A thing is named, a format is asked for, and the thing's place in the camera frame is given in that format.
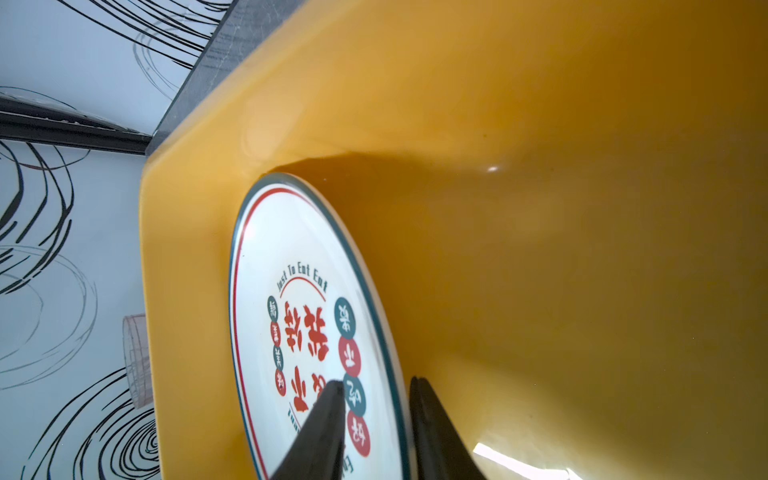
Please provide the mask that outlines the white plate red characters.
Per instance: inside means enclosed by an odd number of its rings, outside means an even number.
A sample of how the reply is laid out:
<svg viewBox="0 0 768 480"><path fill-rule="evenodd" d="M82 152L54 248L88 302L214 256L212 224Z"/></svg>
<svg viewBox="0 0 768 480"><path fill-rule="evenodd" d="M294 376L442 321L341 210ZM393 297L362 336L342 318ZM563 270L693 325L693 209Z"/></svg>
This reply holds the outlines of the white plate red characters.
<svg viewBox="0 0 768 480"><path fill-rule="evenodd" d="M332 382L344 393L343 477L416 477L405 382L374 282L335 210L296 176L266 175L245 196L229 324L259 478L274 475Z"/></svg>

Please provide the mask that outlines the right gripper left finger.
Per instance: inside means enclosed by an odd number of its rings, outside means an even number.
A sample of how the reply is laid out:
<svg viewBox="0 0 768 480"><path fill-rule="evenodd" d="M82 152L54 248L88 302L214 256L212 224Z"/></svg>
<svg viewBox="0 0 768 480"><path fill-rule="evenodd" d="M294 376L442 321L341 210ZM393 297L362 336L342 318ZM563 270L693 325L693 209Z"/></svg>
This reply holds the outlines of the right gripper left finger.
<svg viewBox="0 0 768 480"><path fill-rule="evenodd" d="M341 479L345 418L343 384L330 381L272 479Z"/></svg>

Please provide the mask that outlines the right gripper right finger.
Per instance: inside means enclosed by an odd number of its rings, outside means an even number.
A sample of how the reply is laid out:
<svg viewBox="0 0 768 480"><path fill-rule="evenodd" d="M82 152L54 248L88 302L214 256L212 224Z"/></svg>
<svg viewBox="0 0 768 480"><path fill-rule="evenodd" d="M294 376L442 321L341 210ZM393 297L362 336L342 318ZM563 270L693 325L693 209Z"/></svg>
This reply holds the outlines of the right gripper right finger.
<svg viewBox="0 0 768 480"><path fill-rule="evenodd" d="M485 479L426 378L411 379L409 408L419 479Z"/></svg>

